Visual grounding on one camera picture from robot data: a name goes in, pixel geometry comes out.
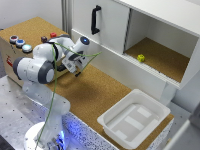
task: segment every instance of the white plastic bin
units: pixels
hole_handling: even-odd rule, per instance
[[[122,147],[136,149],[169,113],[169,108],[135,89],[102,114],[98,122]]]

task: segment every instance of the wooden shelf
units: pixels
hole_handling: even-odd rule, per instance
[[[181,82],[190,58],[183,56],[149,38],[145,38],[127,51],[128,55],[137,58],[145,56],[145,64]]]

